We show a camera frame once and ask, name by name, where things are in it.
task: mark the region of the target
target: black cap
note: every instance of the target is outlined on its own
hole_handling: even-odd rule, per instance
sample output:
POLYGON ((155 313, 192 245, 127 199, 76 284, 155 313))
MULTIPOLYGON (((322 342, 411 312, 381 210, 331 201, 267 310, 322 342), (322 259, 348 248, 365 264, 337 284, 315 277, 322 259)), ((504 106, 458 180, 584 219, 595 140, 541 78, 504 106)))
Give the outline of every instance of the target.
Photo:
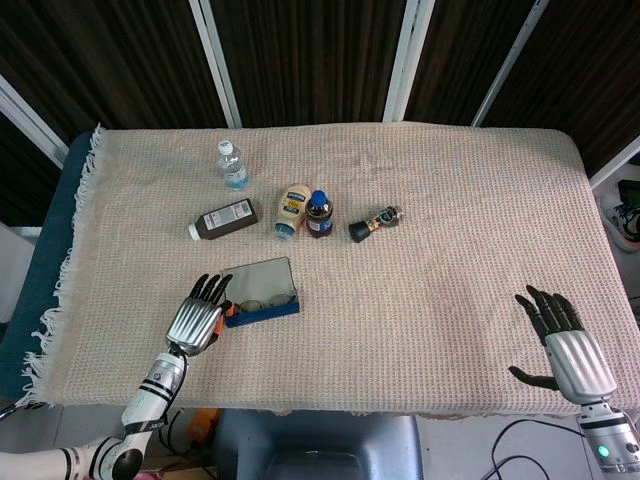
POLYGON ((356 222, 349 225, 349 235, 351 235, 351 240, 360 243, 371 235, 371 231, 369 230, 367 222, 356 222))

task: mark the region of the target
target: water bottle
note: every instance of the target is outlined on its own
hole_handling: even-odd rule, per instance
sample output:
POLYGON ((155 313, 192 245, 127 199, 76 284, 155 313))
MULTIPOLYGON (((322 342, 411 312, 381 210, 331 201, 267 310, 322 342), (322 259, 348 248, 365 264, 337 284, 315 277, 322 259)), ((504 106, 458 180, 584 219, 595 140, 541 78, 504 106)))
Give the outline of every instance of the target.
POLYGON ((220 155, 216 164, 222 171, 224 181, 232 190, 240 190, 249 184, 249 171, 244 156, 229 140, 218 143, 220 155))

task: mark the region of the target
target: eyeglasses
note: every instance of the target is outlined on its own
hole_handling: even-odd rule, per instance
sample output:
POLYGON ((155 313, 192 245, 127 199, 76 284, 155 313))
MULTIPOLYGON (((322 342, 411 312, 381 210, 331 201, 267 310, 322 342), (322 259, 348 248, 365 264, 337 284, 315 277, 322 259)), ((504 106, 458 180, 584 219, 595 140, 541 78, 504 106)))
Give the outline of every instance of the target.
POLYGON ((240 304, 236 303, 237 313, 259 312, 260 310, 264 310, 265 308, 282 307, 283 305, 287 305, 288 303, 295 302, 296 298, 296 295, 281 293, 278 295, 274 295, 266 303, 259 300, 245 300, 240 304))

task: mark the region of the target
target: tablecloth fringe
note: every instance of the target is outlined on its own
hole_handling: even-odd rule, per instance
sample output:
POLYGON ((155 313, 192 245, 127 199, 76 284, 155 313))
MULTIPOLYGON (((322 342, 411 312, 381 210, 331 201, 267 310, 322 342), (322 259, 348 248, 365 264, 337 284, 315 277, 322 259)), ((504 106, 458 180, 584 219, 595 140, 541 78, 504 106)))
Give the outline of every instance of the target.
POLYGON ((18 406, 47 401, 44 395, 44 383, 45 379, 49 377, 49 370, 53 366, 48 361, 49 355, 56 351, 59 343, 59 341, 56 340, 59 339, 60 332, 64 329, 65 303, 67 295, 72 289, 69 275, 71 271, 77 269, 77 265, 75 265, 77 261, 73 254, 74 248, 78 244, 79 232, 82 231, 82 228, 79 227, 83 223, 84 207, 88 201, 89 192, 93 191, 93 183, 97 177, 95 172, 101 160, 99 153, 105 131, 106 129, 98 123, 91 136, 91 147, 87 153, 85 165, 82 168, 78 191, 75 194, 76 211, 73 214, 72 220, 74 232, 73 243, 62 265, 60 265, 60 277, 56 282, 53 292, 53 296, 58 298, 58 306, 48 309, 40 317, 40 322, 44 326, 44 332, 41 331, 43 330, 41 328, 31 334, 31 336, 40 339, 42 353, 26 352, 24 359, 26 368, 22 371, 22 375, 31 380, 31 385, 26 385, 23 388, 26 393, 16 402, 18 406))

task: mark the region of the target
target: white wall trim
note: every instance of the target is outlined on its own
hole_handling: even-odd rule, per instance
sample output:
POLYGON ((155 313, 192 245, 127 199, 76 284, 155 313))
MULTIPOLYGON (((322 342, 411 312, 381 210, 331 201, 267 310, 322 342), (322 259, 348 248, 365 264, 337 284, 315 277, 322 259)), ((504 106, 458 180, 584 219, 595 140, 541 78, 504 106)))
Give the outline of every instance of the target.
POLYGON ((540 20, 540 17, 548 4, 549 0, 537 0, 537 2, 533 4, 533 7, 531 7, 529 15, 527 15, 527 18, 522 24, 516 39, 513 41, 513 45, 511 45, 509 53, 504 59, 504 62, 502 62, 502 66, 500 67, 500 70, 498 70, 498 74, 493 79, 491 87, 489 87, 484 100, 482 100, 482 103, 480 104, 480 108, 478 108, 478 111, 471 122, 472 127, 479 127, 487 116, 487 113, 489 113, 493 102, 498 96, 498 92, 500 92, 502 85, 504 85, 504 82, 511 73, 511 69, 515 65, 516 60, 518 60, 520 53, 522 53, 522 49, 527 44, 527 40, 529 40, 531 32, 536 28, 538 20, 540 20))
POLYGON ((611 177, 620 167, 625 165, 635 155, 640 153, 640 135, 638 135, 629 145, 624 147, 620 153, 607 162, 607 164, 596 172, 589 179, 591 190, 595 190, 602 182, 611 177))
POLYGON ((49 160, 62 168, 69 147, 0 75, 0 111, 31 140, 49 160))
POLYGON ((404 119, 435 4, 436 0, 407 0, 383 122, 404 119))
POLYGON ((222 86, 224 88, 227 101, 229 102, 229 108, 231 109, 231 116, 233 117, 235 128, 242 128, 240 110, 238 110, 238 102, 236 102, 236 96, 233 93, 233 85, 231 84, 229 69, 227 68, 227 62, 224 58, 224 51, 222 50, 222 43, 220 42, 220 36, 218 35, 216 21, 215 18, 213 18, 211 2, 210 0, 200 0, 200 6, 202 7, 202 14, 204 15, 204 21, 207 25, 207 33, 209 34, 209 40, 211 40, 213 54, 215 55, 218 63, 220 77, 222 78, 222 86))
POLYGON ((218 37, 209 0, 189 0, 189 5, 227 125, 229 128, 241 128, 240 112, 231 87, 227 64, 222 53, 222 44, 218 37))
POLYGON ((12 227, 14 232, 26 239, 38 239, 42 233, 42 227, 12 227))

